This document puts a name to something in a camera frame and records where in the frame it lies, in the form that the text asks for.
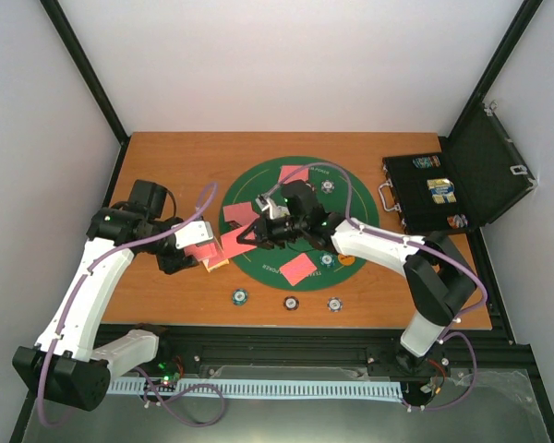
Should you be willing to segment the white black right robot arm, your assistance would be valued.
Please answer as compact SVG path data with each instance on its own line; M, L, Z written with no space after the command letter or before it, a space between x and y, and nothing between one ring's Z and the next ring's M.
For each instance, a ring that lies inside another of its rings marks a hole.
M376 228L348 212L327 211L301 180L284 185L285 205L259 195L260 216L236 237L240 245L283 248L298 239L314 249L364 259L404 277L415 313L400 338L403 359L422 359L448 331L466 302L484 285L460 250L443 234L406 235Z

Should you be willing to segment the orange big blind button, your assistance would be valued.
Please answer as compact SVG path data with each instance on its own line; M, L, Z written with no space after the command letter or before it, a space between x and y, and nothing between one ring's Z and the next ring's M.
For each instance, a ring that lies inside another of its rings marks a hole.
M338 255L338 260L342 266L346 267L352 266L355 263L355 257L343 254Z

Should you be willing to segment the red backed card deck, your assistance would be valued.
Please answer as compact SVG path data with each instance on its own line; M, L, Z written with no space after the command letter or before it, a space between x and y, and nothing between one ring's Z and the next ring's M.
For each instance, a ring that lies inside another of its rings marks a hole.
M183 249L188 257L193 257L197 262L209 259L217 255L217 246L214 243L205 245L189 245Z

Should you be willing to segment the red card seat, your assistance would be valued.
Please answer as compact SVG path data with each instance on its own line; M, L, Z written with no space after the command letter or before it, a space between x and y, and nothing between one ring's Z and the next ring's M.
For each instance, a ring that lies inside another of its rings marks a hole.
M280 170L278 183L284 185L296 180L307 182L308 179L308 168L303 168L301 165L283 165Z
M230 218L230 221L235 221L241 224L241 227L248 226L250 223L252 223L255 219L257 219L259 215L254 210L240 210L238 212L234 212Z
M299 254L279 268L280 273L291 286L297 286L316 270L316 265L306 253Z

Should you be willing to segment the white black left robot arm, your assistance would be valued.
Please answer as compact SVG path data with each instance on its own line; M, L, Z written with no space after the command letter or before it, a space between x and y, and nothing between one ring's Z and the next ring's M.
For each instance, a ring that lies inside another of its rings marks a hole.
M102 402L109 384L134 367L167 369L174 349L154 327L140 326L107 345L96 347L102 316L116 285L138 254L156 258L172 275L197 265L187 247L213 238L202 204L183 220L163 217L173 194L166 187L138 180L129 198L103 207L91 218L78 270L51 322L31 347L20 346L12 365L37 400L83 411Z

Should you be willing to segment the green blue 50 chip stack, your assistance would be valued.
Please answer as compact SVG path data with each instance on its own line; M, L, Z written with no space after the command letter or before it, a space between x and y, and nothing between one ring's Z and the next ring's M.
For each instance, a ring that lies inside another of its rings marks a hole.
M248 293L244 289L236 289L232 294L232 302L236 306L245 304L248 300Z

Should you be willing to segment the brown 100 chip stack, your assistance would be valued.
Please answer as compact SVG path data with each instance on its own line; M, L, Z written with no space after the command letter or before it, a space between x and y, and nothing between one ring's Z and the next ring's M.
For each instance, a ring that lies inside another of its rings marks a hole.
M299 307L299 300L294 296L286 297L283 300L283 306L288 311L296 310Z

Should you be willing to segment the blue white chip stack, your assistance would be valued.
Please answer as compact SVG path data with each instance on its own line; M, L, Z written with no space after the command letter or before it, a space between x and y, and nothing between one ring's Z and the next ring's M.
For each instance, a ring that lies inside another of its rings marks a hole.
M331 312L339 312L343 308L343 302L340 298L333 297L329 299L327 307Z

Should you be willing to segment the red card top seat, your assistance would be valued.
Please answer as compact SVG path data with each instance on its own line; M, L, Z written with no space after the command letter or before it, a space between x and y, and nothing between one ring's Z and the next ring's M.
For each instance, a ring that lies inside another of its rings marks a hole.
M278 183L284 185L296 180L307 182L308 179L308 168L303 168L301 165L283 165L280 170Z

